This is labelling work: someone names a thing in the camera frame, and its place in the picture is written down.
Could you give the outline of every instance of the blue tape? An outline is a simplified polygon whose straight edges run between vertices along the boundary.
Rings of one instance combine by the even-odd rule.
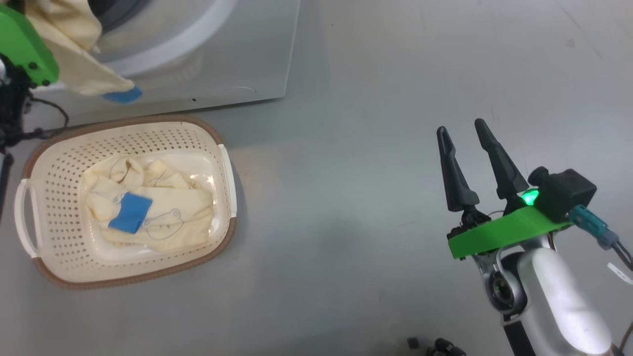
[[[139,87],[133,87],[128,91],[109,92],[108,94],[103,94],[101,97],[116,103],[129,104],[140,98],[142,95],[143,92],[139,89]]]
[[[121,199],[119,215],[110,221],[108,227],[135,234],[141,227],[143,220],[145,220],[145,216],[151,205],[151,199],[143,198],[142,196],[132,193],[125,193]]]

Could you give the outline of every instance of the gray floor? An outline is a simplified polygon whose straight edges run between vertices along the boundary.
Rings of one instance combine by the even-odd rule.
[[[7,208],[6,355],[395,355],[404,339],[508,355],[472,261],[451,259],[435,131],[480,209],[503,207],[473,121],[524,174],[573,167],[625,243],[633,152],[633,4],[620,0],[304,0],[286,98],[195,113],[225,139],[239,226],[212,262],[148,283],[58,289]],[[9,191],[35,143],[17,157]],[[7,207],[13,204],[9,197]],[[559,250],[619,340],[633,289],[572,229]]]

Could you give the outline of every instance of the washing machine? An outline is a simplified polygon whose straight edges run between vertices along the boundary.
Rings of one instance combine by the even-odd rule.
[[[67,91],[34,90],[60,105],[70,125],[280,98],[285,94],[300,0],[90,0],[103,26],[94,56],[133,80],[131,104]],[[25,129],[60,127],[36,103]]]

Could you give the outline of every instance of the white laundry basket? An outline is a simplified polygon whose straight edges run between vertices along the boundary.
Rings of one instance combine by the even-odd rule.
[[[142,246],[116,247],[100,237],[82,203],[82,174],[113,155],[160,158],[213,193],[213,222],[205,245],[159,252]],[[35,241],[24,219],[30,193]],[[52,282],[73,289],[147,281],[189,269],[217,256],[236,226],[235,182],[218,133],[187,115],[161,115],[105,122],[74,129],[44,142],[30,157],[15,198],[22,246]]]

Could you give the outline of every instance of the brown basket rim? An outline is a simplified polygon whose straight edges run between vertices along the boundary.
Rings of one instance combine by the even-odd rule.
[[[37,159],[48,148],[50,148],[52,145],[56,143],[66,141],[67,139],[71,139],[73,137],[83,136],[86,134],[92,134],[93,132],[97,132],[97,131],[115,129],[118,127],[131,126],[131,125],[155,124],[159,122],[187,122],[190,124],[194,124],[201,127],[206,132],[208,132],[216,144],[219,145],[219,144],[224,143],[222,141],[222,138],[220,137],[220,135],[214,128],[212,128],[206,122],[203,122],[202,120],[189,116],[189,115],[176,114],[176,115],[155,115],[155,116],[148,116],[148,117],[125,118],[122,120],[102,122],[102,123],[92,124],[92,125],[88,125],[84,127],[78,127],[76,129],[70,129],[69,131],[59,136],[56,136],[50,140],[43,142],[42,144],[39,145],[39,147],[35,151],[33,151],[31,156],[27,160],[24,166],[22,178],[23,179],[30,178]],[[212,250],[211,252],[209,252],[208,254],[202,257],[198,257],[195,260],[184,262],[182,264],[168,267],[165,269],[160,269],[160,270],[156,270],[156,271],[145,273],[145,274],[139,274],[137,276],[107,279],[105,281],[94,281],[94,282],[70,282],[65,279],[59,278],[56,274],[51,272],[51,270],[48,267],[46,267],[46,264],[44,263],[41,257],[33,258],[33,263],[35,264],[35,267],[37,268],[37,270],[44,277],[46,277],[46,279],[53,282],[54,284],[57,284],[59,287],[66,288],[66,289],[96,289],[96,288],[107,288],[107,287],[114,287],[114,286],[122,286],[125,284],[139,283],[139,282],[148,281],[150,279],[156,279],[159,277],[167,276],[169,274],[181,272],[183,270],[193,268],[197,265],[201,265],[211,260],[212,258],[219,255],[227,247],[227,245],[232,240],[233,235],[235,234],[236,227],[237,227],[237,218],[232,217],[229,220],[229,228],[227,229],[227,234],[224,236],[224,239],[222,240],[222,242],[218,245],[218,247],[216,247],[214,250]]]

